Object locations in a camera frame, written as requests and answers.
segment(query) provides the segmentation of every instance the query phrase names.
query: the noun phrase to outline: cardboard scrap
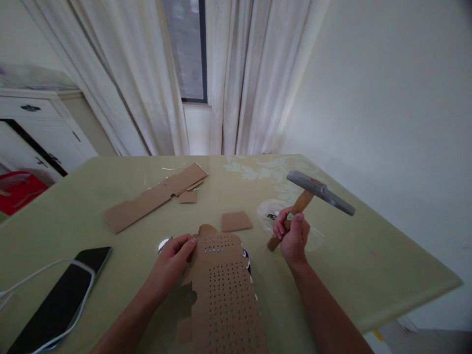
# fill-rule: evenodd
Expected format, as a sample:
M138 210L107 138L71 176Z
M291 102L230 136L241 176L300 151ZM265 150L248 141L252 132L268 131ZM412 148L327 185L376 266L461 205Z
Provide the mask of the cardboard scrap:
M185 188L183 191L176 193L176 196L179 196L180 194L182 194L182 193L185 192L185 191L191 191L191 190L195 189L196 187L198 187L198 186L199 186L200 184L202 184L203 182L204 182L203 179L201 179L201 180L198 181L197 183L192 184L190 187Z
M119 233L151 211L163 205L173 194L184 191L187 187L208 176L198 164L193 163L182 172L170 176L157 186L141 193L132 201L121 202L103 212L110 229Z
M196 203L197 202L197 191L183 191L178 196L178 202L182 203Z
M244 211L227 213L221 216L222 232L234 232L251 228L252 222Z
M198 187L200 184L202 184L204 181L203 179L201 179L200 181L198 181L197 183L195 184L192 184L190 187L188 187L186 190L188 191L191 191L192 189L195 189L196 187Z
M198 242L182 285L192 283L197 301L191 317L177 325L178 342L191 341L196 353L268 353L241 240L211 225L201 225L194 237Z

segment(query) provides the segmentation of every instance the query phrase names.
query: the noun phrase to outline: wooden hammer handle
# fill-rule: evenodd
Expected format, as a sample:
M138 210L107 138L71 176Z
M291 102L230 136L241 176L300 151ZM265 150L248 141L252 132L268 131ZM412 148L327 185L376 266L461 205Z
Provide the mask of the wooden hammer handle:
M307 190L304 190L303 193L300 194L300 196L296 200L292 209L290 209L289 215L291 214L293 217L295 214L304 211L305 208L308 206L308 204L310 204L313 197L314 195L312 193L308 192ZM290 231L291 225L292 225L292 220L285 219L284 227L287 232ZM280 244L280 242L282 242L282 240L280 240L279 238L275 236L271 237L269 242L267 243L267 247L269 250L274 251L277 248L277 246Z

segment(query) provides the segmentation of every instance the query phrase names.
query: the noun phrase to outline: phone screen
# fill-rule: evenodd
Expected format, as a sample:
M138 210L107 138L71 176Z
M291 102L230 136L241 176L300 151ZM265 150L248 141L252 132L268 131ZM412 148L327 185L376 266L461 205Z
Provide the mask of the phone screen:
M80 261L98 274L111 247L81 251L75 260ZM70 265L51 292L27 323L23 331L8 350L9 354L32 353L44 343L64 333L79 310L90 284L90 273L76 265ZM55 347L60 340L52 343Z

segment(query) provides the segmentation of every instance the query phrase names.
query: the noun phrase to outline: floral pattern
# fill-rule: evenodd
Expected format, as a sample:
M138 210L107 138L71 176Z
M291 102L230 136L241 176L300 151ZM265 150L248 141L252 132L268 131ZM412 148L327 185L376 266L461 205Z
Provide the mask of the floral pattern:
M289 171L299 170L321 182L325 182L319 174L320 169L309 163L301 155L280 155L280 157L269 162L262 162L257 158L256 168L248 166L247 156L228 155L226 156L226 162L223 167L227 171L241 173L242 179L269 179L276 192L279 193L277 198L289 203L294 203L300 195L300 187L286 180Z

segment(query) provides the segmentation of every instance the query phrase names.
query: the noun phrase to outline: clear plastic bag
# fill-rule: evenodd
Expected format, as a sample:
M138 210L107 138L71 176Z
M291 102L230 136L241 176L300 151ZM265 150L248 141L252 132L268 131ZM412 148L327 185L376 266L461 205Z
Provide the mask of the clear plastic bag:
M288 202L280 201L277 199L269 199L265 202L262 202L261 205L257 208L257 218L262 225L264 231L271 237L274 235L273 225L274 220L272 220L269 215L279 215L282 209L291 207L292 205ZM306 242L305 250L308 252L314 251L321 247L325 241L325 236L313 227L313 225L307 220L310 224L310 233L308 234L308 239Z
M62 71L3 62L0 62L0 87L57 91L78 89Z

